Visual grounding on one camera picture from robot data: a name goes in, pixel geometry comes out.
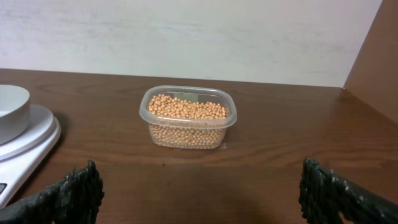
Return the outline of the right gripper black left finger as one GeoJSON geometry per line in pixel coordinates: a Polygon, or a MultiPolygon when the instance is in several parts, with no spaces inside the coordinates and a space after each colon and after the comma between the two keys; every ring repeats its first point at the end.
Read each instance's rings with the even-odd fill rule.
{"type": "Polygon", "coordinates": [[[1,209],[1,224],[95,224],[104,197],[95,162],[1,209]]]}

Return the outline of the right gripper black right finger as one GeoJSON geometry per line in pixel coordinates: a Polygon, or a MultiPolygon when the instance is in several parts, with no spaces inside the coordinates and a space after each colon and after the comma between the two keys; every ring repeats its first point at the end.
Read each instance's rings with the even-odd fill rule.
{"type": "Polygon", "coordinates": [[[306,158],[299,184],[302,217],[307,223],[395,224],[397,204],[306,158]]]}

